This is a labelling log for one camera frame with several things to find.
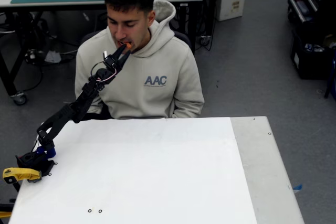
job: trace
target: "man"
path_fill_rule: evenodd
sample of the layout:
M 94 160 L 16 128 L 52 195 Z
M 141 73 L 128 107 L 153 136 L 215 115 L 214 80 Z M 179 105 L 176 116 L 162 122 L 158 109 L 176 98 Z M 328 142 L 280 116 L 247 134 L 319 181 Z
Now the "man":
M 112 54 L 127 42 L 132 54 L 88 112 L 101 113 L 105 103 L 115 119 L 192 118 L 201 113 L 204 99 L 194 56 L 169 28 L 175 8 L 167 1 L 153 2 L 105 0 L 108 27 L 78 49 L 76 97 L 103 51 Z

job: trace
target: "caster wheel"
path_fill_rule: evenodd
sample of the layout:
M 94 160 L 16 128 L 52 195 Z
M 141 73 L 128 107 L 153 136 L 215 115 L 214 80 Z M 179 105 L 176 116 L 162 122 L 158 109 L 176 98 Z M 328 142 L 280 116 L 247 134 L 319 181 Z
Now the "caster wheel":
M 13 101 L 16 105 L 21 106 L 27 102 L 27 97 L 23 94 L 18 97 L 14 97 Z

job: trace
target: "aac logo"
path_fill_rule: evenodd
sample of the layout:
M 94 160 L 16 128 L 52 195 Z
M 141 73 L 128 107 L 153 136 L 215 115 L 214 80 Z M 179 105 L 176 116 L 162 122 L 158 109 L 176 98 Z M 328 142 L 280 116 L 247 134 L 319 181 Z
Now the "aac logo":
M 161 76 L 161 77 L 155 76 L 154 80 L 152 79 L 152 77 L 148 76 L 144 85 L 154 86 L 158 84 L 159 86 L 162 87 L 165 86 L 166 82 L 167 82 L 167 76 Z

